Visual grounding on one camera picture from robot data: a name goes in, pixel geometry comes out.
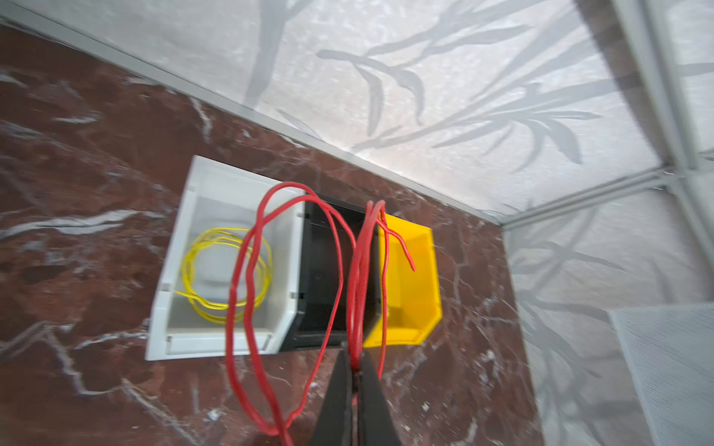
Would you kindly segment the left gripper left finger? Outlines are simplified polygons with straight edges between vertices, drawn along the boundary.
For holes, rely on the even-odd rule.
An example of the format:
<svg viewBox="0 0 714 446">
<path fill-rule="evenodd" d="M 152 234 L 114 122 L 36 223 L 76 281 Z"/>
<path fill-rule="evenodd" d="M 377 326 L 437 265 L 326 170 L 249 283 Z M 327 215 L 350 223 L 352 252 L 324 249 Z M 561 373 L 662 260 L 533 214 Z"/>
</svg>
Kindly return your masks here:
<svg viewBox="0 0 714 446">
<path fill-rule="evenodd" d="M 353 442 L 353 369 L 346 346 L 340 350 L 310 446 L 349 446 Z"/>
</svg>

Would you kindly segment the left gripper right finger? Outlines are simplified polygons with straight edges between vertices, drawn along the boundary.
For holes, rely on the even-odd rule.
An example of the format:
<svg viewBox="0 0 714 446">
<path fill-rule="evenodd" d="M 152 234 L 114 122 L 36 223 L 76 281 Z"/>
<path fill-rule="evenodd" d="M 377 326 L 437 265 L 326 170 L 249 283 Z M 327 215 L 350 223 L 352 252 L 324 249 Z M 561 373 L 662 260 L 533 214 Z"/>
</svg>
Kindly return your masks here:
<svg viewBox="0 0 714 446">
<path fill-rule="evenodd" d="M 401 446 L 377 368 L 369 353 L 362 353 L 360 369 L 354 374 L 354 389 L 357 401 L 356 444 Z"/>
</svg>

